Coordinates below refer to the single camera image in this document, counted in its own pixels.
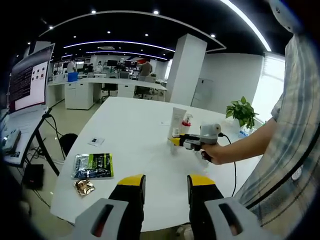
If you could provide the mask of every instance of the monitor screen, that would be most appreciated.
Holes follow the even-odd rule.
[[[54,44],[27,56],[12,68],[8,98],[11,113],[46,103],[47,70],[53,49]]]
[[[131,68],[135,68],[137,66],[137,62],[136,61],[125,61],[124,65],[126,67],[131,67]]]
[[[120,79],[128,79],[128,78],[129,78],[129,72],[127,72],[127,71],[121,71],[119,78],[120,78]]]
[[[107,65],[109,67],[116,67],[118,65],[118,61],[117,60],[108,60]]]

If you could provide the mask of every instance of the hand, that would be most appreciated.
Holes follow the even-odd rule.
[[[211,162],[215,165],[221,165],[229,163],[227,154],[223,146],[220,146],[218,143],[215,145],[204,144],[201,146],[204,150],[202,156],[207,155],[211,158]]]

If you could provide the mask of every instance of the gold foil packet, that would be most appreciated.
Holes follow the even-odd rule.
[[[73,186],[76,190],[76,192],[79,194],[80,197],[85,197],[92,191],[94,191],[96,188],[95,186],[90,182],[89,179],[85,180],[78,180],[73,183]]]

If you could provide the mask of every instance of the white pillar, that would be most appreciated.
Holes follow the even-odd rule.
[[[206,48],[205,41],[190,34],[178,39],[166,84],[166,102],[191,105]]]
[[[93,64],[93,69],[96,69],[98,64],[98,57],[96,55],[92,55],[90,58],[90,63]]]

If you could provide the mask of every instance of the led strip light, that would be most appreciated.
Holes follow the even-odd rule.
[[[165,48],[162,46],[156,46],[156,45],[152,45],[152,44],[135,42],[135,41],[88,41],[88,42],[77,43],[77,44],[73,44],[73,45],[69,45],[69,46],[64,46],[63,48],[67,49],[67,48],[71,48],[74,46],[80,46],[80,45],[85,45],[85,44],[104,44],[104,43],[138,44],[138,45],[144,45],[144,46],[154,47],[154,48],[158,48],[158,49],[163,49],[163,50],[167,50],[170,52],[176,52],[175,50]]]
[[[65,56],[62,56],[61,58],[70,57],[70,56],[72,56],[72,55],[73,55],[73,54],[65,55]]]
[[[87,51],[86,54],[100,54],[100,53],[118,53],[118,54],[135,54],[135,55],[143,55],[143,56],[148,56],[151,58],[156,58],[156,59],[162,59],[162,60],[168,60],[166,58],[160,57],[160,56],[153,56],[153,55],[148,55],[148,54],[143,54],[143,53],[137,53],[137,52],[127,52],[127,51]]]
[[[220,0],[220,1],[222,3],[224,3],[225,5],[227,5],[229,8],[231,8],[236,14],[238,14],[238,16],[240,18],[242,18],[243,21],[245,21],[245,23],[253,30],[255,35],[259,38],[259,40],[261,41],[261,43],[263,44],[263,46],[265,47],[265,49],[268,52],[272,51],[270,46],[269,46],[269,44],[267,43],[266,39],[261,34],[261,32],[258,30],[258,28],[254,25],[254,23],[236,5],[234,5],[229,0]]]

